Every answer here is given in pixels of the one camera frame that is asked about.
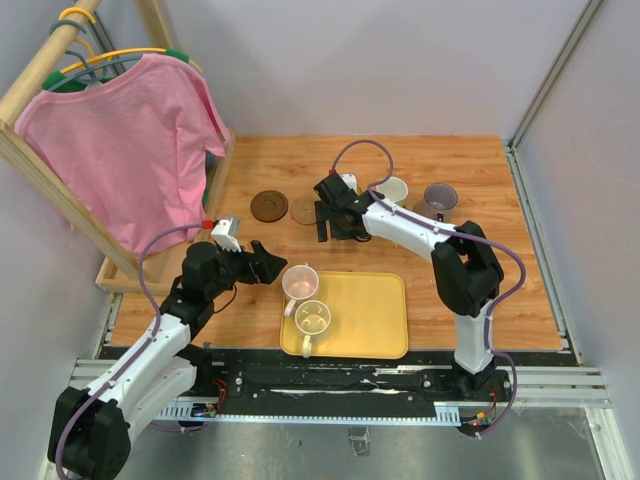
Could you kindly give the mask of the woven rattan coaster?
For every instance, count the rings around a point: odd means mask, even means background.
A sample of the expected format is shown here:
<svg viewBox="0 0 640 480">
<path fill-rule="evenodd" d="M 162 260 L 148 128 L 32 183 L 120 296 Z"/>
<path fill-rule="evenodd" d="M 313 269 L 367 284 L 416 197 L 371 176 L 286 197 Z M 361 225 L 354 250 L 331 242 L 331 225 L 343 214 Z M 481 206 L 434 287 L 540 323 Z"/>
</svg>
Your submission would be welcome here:
<svg viewBox="0 0 640 480">
<path fill-rule="evenodd" d="M 296 198 L 290 208 L 293 220 L 301 225 L 316 223 L 315 200 L 311 196 Z"/>
</svg>

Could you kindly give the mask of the pink translucent cup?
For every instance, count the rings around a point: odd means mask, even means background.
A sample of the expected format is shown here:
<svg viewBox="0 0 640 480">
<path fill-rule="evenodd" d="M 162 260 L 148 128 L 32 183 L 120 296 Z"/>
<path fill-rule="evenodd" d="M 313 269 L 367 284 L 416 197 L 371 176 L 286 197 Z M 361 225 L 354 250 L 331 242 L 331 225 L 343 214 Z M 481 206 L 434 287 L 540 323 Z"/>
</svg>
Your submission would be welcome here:
<svg viewBox="0 0 640 480">
<path fill-rule="evenodd" d="M 306 264 L 295 265 L 284 273 L 281 286 L 286 297 L 284 316 L 291 317 L 299 304 L 316 295 L 319 289 L 319 276 Z"/>
</svg>

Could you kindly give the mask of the dark cork coaster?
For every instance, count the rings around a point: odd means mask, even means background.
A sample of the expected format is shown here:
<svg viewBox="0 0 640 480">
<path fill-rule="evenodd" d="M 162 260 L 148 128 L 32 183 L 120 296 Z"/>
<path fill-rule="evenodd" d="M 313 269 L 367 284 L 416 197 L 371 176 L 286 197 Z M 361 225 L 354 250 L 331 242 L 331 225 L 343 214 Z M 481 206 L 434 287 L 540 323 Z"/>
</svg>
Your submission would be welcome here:
<svg viewBox="0 0 640 480">
<path fill-rule="evenodd" d="M 254 196 L 250 203 L 253 217 L 263 223 L 273 223 L 288 212 L 289 203 L 284 194 L 276 190 L 265 190 Z"/>
</svg>

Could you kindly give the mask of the clear cup white handle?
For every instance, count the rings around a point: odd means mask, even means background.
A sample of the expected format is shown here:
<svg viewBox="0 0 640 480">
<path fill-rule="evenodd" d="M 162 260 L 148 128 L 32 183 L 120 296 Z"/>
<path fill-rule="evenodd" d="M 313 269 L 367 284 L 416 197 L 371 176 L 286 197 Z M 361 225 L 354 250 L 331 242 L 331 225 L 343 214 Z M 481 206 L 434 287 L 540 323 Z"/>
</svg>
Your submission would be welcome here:
<svg viewBox="0 0 640 480">
<path fill-rule="evenodd" d="M 329 336 L 331 311 L 320 300 L 306 300 L 297 307 L 294 322 L 302 338 L 301 354 L 304 358 L 309 358 L 314 349 Z"/>
</svg>

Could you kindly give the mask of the white cup green handle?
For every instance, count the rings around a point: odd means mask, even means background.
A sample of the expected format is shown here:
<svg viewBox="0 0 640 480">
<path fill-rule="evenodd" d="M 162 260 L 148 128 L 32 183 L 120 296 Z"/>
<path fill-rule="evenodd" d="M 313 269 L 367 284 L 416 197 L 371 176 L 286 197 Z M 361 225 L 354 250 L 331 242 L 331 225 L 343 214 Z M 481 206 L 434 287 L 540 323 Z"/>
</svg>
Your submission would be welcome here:
<svg viewBox="0 0 640 480">
<path fill-rule="evenodd" d="M 409 194 L 408 185 L 395 176 L 391 176 L 386 181 L 375 186 L 374 190 L 400 207 L 405 206 Z"/>
</svg>

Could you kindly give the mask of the purple translucent cup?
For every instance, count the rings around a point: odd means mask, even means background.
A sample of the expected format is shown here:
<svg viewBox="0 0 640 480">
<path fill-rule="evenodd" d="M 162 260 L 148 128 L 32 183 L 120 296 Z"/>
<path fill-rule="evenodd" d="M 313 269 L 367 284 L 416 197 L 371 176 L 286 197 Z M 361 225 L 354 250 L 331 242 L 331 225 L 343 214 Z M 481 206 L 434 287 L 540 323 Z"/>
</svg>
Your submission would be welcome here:
<svg viewBox="0 0 640 480">
<path fill-rule="evenodd" d="M 419 215 L 439 222 L 449 222 L 458 204 L 456 190 L 445 183 L 427 186 L 420 201 L 414 207 Z"/>
</svg>

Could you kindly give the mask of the brown wooden coaster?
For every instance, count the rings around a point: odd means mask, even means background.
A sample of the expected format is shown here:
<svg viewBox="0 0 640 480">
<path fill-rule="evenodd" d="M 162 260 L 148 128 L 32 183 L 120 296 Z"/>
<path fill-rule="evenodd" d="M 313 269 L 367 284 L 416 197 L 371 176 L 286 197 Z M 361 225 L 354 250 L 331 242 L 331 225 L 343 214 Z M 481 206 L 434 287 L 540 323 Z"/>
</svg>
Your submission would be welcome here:
<svg viewBox="0 0 640 480">
<path fill-rule="evenodd" d="M 338 221 L 337 217 L 332 217 L 329 220 L 330 223 L 330 230 L 331 230 L 331 237 L 333 239 L 336 240 L 355 240 L 358 242 L 361 241 L 366 241 L 369 239 L 368 236 L 366 235 L 360 235 L 358 231 L 351 231 L 348 229 L 345 229 L 340 222 Z"/>
</svg>

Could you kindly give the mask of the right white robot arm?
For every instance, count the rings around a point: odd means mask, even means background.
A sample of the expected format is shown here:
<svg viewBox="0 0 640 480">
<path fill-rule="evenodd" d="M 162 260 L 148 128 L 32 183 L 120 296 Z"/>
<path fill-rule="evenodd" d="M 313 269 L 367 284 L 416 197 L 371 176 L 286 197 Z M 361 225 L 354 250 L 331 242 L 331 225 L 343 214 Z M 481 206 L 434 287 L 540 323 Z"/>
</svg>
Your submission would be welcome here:
<svg viewBox="0 0 640 480">
<path fill-rule="evenodd" d="M 431 263 L 439 298 L 455 320 L 454 390 L 466 400 L 480 397 L 495 371 L 490 307 L 504 272 L 479 225 L 456 227 L 421 217 L 378 192 L 357 194 L 335 172 L 314 191 L 351 238 L 386 239 Z"/>
</svg>

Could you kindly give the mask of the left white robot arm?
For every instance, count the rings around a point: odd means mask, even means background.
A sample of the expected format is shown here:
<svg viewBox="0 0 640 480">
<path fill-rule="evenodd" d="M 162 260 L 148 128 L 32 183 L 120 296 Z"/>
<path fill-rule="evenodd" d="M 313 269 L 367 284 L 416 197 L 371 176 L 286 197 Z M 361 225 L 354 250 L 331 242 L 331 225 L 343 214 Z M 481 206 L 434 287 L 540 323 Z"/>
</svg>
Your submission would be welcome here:
<svg viewBox="0 0 640 480">
<path fill-rule="evenodd" d="M 271 284 L 287 264 L 257 240 L 225 250 L 198 242 L 186 251 L 182 272 L 156 308 L 147 330 L 120 359 L 82 389 L 57 398 L 47 458 L 61 479 L 113 479 L 140 433 L 175 397 L 200 396 L 214 371 L 193 346 L 215 313 L 215 299 L 237 284 Z"/>
</svg>

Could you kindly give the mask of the yellow plastic tray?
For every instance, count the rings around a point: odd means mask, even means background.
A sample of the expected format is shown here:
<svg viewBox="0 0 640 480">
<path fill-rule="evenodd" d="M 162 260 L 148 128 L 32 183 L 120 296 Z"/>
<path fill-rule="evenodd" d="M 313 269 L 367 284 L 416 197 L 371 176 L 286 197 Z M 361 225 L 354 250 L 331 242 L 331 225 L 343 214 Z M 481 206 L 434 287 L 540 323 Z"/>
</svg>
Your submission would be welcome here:
<svg viewBox="0 0 640 480">
<path fill-rule="evenodd" d="M 311 356 L 388 359 L 404 356 L 409 347 L 405 285 L 396 274 L 317 272 L 319 289 L 309 300 L 325 303 L 332 315 L 327 340 Z M 302 356 L 302 338 L 294 315 L 283 316 L 280 347 Z"/>
</svg>

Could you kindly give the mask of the wooden clothes rack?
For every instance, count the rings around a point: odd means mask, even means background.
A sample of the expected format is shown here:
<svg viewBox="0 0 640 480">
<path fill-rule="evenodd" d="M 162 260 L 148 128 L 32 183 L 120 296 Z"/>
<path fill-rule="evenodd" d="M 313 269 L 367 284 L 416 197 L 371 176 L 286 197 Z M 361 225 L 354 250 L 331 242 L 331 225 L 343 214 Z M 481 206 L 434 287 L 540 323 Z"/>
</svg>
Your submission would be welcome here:
<svg viewBox="0 0 640 480">
<path fill-rule="evenodd" d="M 158 45 L 99 87 L 46 90 L 96 7 L 72 6 L 3 97 L 1 153 L 121 271 L 110 291 L 166 294 L 214 242 L 235 137 L 200 70 Z"/>
</svg>

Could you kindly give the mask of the pink t-shirt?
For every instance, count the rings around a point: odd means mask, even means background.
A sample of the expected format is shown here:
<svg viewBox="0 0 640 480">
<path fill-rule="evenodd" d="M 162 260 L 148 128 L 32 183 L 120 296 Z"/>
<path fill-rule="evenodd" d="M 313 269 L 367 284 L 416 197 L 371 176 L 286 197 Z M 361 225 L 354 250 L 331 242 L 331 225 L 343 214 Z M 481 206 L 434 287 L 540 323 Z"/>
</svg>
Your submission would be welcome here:
<svg viewBox="0 0 640 480">
<path fill-rule="evenodd" d="M 133 256 L 194 239 L 205 157 L 230 139 L 205 79 L 160 54 L 100 87 L 40 92 L 14 130 Z"/>
</svg>

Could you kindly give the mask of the grey clothes hanger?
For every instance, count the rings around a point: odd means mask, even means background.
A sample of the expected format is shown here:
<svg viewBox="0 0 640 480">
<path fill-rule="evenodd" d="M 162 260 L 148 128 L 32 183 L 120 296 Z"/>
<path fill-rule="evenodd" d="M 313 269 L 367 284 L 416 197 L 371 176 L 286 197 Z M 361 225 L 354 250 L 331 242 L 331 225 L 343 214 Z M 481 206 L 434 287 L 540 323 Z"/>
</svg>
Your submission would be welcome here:
<svg viewBox="0 0 640 480">
<path fill-rule="evenodd" d="M 57 28 L 63 25 L 72 26 L 76 29 L 79 29 L 83 33 L 86 32 L 86 29 L 82 25 L 80 25 L 78 22 L 75 22 L 69 19 L 60 19 L 52 24 L 52 26 L 50 27 L 50 34 L 53 34 Z M 129 62 L 129 61 L 137 61 L 141 58 L 141 56 L 138 55 L 138 56 L 133 56 L 131 58 L 119 58 L 118 56 L 115 56 L 115 57 L 107 57 L 106 59 L 94 60 L 93 59 L 94 52 L 92 50 L 91 45 L 87 41 L 85 41 L 82 38 L 75 37 L 74 42 L 84 45 L 88 53 L 90 54 L 90 57 L 86 58 L 82 54 L 73 50 L 67 50 L 65 54 L 75 56 L 80 60 L 80 68 L 83 69 L 85 72 L 87 72 L 88 75 L 92 78 L 92 80 L 90 81 L 90 84 L 93 84 L 95 82 L 98 82 L 98 83 L 102 82 L 106 78 L 108 67 L 112 67 L 114 70 L 116 70 L 116 65 L 120 65 L 122 63 Z M 53 91 L 56 88 L 60 87 L 61 84 L 66 80 L 67 80 L 67 77 L 62 73 L 62 71 L 56 70 L 46 78 L 46 80 L 42 84 L 42 89 Z"/>
</svg>

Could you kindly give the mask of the yellow clothes hanger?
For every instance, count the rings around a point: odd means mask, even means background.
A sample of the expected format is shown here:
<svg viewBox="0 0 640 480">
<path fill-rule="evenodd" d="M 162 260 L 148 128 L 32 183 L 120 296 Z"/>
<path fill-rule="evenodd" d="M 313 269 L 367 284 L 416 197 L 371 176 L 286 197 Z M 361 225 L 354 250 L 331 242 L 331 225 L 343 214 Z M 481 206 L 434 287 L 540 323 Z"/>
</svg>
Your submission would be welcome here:
<svg viewBox="0 0 640 480">
<path fill-rule="evenodd" d="M 161 1 L 156 0 L 138 0 L 135 2 L 138 12 L 141 16 L 147 34 L 153 42 L 151 47 L 135 47 L 120 50 L 113 50 L 99 55 L 94 55 L 88 43 L 77 38 L 77 41 L 88 48 L 90 57 L 80 57 L 80 62 L 74 63 L 61 70 L 66 74 L 77 68 L 88 69 L 89 67 L 102 68 L 107 61 L 130 60 L 134 54 L 165 54 L 181 59 L 185 63 L 190 64 L 199 73 L 203 74 L 202 68 L 191 58 L 174 49 L 174 41 L 171 36 L 168 21 L 164 16 L 164 6 Z"/>
</svg>

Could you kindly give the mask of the green garment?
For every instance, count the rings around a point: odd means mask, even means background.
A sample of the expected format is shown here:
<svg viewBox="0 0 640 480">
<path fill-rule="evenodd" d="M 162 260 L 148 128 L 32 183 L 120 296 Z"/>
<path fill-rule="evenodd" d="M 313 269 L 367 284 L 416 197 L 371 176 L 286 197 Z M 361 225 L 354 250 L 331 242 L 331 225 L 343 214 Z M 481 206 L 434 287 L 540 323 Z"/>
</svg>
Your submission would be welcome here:
<svg viewBox="0 0 640 480">
<path fill-rule="evenodd" d="M 93 86 L 101 86 L 111 80 L 116 79 L 122 73 L 116 73 L 109 77 L 110 69 L 121 67 L 127 63 L 135 63 L 142 59 L 144 54 L 151 54 L 151 51 L 131 52 L 122 55 L 106 57 L 98 61 L 96 65 L 89 65 L 88 60 L 81 62 L 83 69 L 73 75 L 56 70 L 52 72 L 43 82 L 41 89 L 55 93 L 74 93 L 84 91 Z"/>
</svg>

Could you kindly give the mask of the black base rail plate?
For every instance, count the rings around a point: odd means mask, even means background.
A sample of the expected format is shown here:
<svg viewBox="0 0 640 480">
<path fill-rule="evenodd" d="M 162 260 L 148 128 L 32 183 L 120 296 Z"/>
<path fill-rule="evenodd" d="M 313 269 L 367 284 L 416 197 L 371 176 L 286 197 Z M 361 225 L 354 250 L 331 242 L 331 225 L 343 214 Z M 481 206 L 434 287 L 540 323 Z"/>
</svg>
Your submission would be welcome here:
<svg viewBox="0 0 640 480">
<path fill-rule="evenodd" d="M 200 349 L 186 391 L 163 399 L 189 401 L 192 420 L 250 416 L 319 420 L 431 417 L 439 402 L 461 403 L 469 416 L 490 414 L 512 398 L 507 371 L 474 386 L 448 351 L 411 351 L 398 360 L 313 357 L 275 349 Z"/>
</svg>

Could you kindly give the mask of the aluminium frame post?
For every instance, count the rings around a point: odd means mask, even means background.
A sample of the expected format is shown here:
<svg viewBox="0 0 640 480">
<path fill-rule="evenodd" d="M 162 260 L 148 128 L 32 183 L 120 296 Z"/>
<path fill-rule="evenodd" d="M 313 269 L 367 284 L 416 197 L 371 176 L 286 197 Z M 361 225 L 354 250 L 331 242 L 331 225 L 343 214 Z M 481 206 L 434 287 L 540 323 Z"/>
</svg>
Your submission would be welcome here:
<svg viewBox="0 0 640 480">
<path fill-rule="evenodd" d="M 517 128 L 511 137 L 504 142 L 508 152 L 515 151 L 522 144 L 556 84 L 607 4 L 607 0 L 589 0 L 585 3 Z"/>
</svg>

